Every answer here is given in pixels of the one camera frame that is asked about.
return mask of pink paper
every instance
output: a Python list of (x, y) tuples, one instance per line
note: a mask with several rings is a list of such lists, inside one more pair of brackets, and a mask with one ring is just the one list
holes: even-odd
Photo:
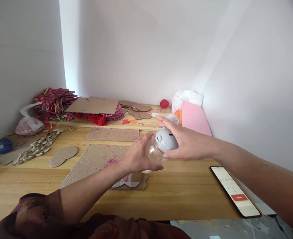
[(183, 101), (182, 124), (183, 127), (212, 136), (204, 111), (198, 105)]

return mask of glass jar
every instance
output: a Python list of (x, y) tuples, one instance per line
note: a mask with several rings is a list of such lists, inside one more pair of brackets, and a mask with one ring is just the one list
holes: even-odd
[[(167, 129), (161, 129), (147, 143), (147, 155), (149, 159), (157, 164), (163, 164), (166, 159), (163, 158), (164, 152), (172, 149), (177, 149), (178, 143), (172, 134), (172, 132)], [(151, 170), (145, 170), (142, 173), (150, 173)]]

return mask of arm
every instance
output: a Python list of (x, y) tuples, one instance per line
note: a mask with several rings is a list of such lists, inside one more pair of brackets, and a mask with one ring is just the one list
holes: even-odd
[(179, 144), (166, 158), (214, 158), (275, 210), (293, 228), (293, 172), (263, 160), (248, 151), (214, 137), (181, 127), (162, 117)]
[(78, 182), (60, 190), (64, 221), (76, 225), (98, 201), (98, 199), (124, 176), (144, 170), (158, 171), (163, 166), (151, 162), (147, 156), (147, 142), (153, 133), (137, 138), (126, 156)]

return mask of red yarn ball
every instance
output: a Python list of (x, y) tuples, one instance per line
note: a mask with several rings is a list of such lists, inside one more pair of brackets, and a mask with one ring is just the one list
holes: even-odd
[(167, 108), (169, 105), (170, 103), (167, 100), (161, 100), (160, 102), (160, 106), (164, 109)]

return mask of hand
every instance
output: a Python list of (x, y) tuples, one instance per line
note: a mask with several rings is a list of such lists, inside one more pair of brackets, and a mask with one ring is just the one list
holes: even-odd
[(129, 173), (139, 173), (145, 170), (158, 171), (164, 167), (152, 162), (147, 155), (147, 142), (154, 133), (147, 133), (137, 138), (128, 149), (124, 158), (119, 161)]
[(160, 127), (164, 126), (171, 130), (179, 144), (178, 149), (165, 152), (164, 158), (204, 159), (214, 158), (217, 154), (219, 139), (174, 124), (161, 116), (156, 118), (161, 121)]

